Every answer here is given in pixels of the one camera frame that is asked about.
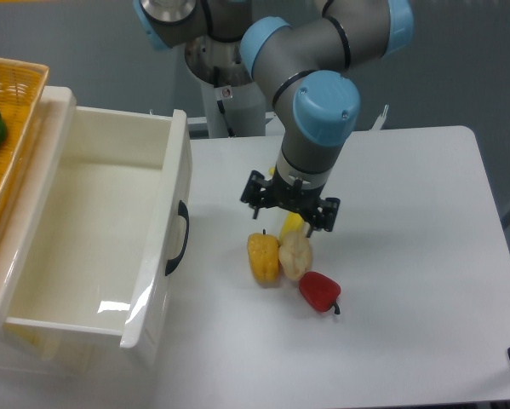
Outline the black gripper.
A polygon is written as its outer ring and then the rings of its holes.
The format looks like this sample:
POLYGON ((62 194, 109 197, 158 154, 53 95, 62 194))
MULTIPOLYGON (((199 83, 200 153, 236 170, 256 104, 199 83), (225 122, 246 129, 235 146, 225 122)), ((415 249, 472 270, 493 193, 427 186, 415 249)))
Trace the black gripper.
POLYGON ((296 182, 290 185, 281 176, 267 180, 259 171, 252 170, 240 201, 253 210, 255 220, 261 209, 272 207, 298 213, 309 224, 306 237, 310 238, 315 231, 331 232, 340 208, 340 199, 320 198, 323 189, 305 189, 296 182))

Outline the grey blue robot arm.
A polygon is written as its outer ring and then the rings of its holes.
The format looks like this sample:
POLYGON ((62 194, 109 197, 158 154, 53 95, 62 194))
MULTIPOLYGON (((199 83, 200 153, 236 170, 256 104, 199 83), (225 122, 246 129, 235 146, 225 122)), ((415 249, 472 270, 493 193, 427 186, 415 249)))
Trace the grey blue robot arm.
POLYGON ((250 1, 136 1, 155 49, 184 49, 200 85, 211 137, 257 136, 267 108, 284 126, 275 173, 253 171, 241 200, 292 211, 312 231, 331 231, 340 207, 322 191, 355 128, 360 96, 347 71, 407 46, 407 1, 319 1, 300 27, 255 19, 250 1))

